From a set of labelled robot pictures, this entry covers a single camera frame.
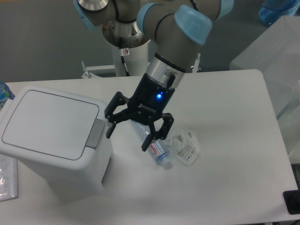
bottle cap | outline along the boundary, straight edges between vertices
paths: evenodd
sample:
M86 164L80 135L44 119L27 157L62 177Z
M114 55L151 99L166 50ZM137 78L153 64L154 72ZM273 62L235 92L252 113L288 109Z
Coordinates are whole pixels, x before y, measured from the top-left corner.
M165 169L169 169L171 167L171 161L170 158L164 157L161 161L160 161L161 165L165 168Z

gray floor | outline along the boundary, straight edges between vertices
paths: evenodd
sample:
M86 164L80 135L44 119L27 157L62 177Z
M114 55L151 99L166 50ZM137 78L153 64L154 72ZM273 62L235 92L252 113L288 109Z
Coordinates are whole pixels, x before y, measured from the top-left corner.
M202 49L203 71L228 70L229 63L265 30L262 0L236 0L217 20ZM156 45L150 45L150 58ZM111 65L101 27L86 30L72 0L0 1L0 80L4 82L75 79L86 66Z

blue indicator light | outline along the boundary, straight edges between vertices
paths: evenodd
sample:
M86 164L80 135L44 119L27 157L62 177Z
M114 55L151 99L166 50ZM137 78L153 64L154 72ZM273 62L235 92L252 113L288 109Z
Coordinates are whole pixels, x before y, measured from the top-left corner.
M157 98L157 99L161 99L161 98L162 98L162 95L161 95L161 94L157 94L157 95L156 95L156 98Z

cable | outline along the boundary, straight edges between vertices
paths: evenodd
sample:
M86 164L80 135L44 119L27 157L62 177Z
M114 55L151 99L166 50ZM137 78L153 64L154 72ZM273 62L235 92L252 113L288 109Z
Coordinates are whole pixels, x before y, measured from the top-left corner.
M124 49L122 49L122 42L123 42L123 38L119 37L119 49L120 49L121 61L125 69L126 76L130 76L124 59Z

plastic bottle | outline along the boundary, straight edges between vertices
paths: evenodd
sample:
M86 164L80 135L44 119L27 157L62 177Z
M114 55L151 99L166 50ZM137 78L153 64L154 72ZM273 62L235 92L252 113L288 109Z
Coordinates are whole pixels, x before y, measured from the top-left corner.
M9 87L0 81L0 109L3 108L6 100L14 99L15 95L10 91Z
M148 126L143 126L134 121L132 121L132 124L142 139L145 139L150 133ZM169 157L170 151L168 146L166 146L162 140L159 139L155 143L150 144L148 151L154 157L156 163L162 165L165 169L169 169L171 167L171 161Z
M266 0L259 10L259 17L269 27L282 15L295 15L299 6L300 0Z

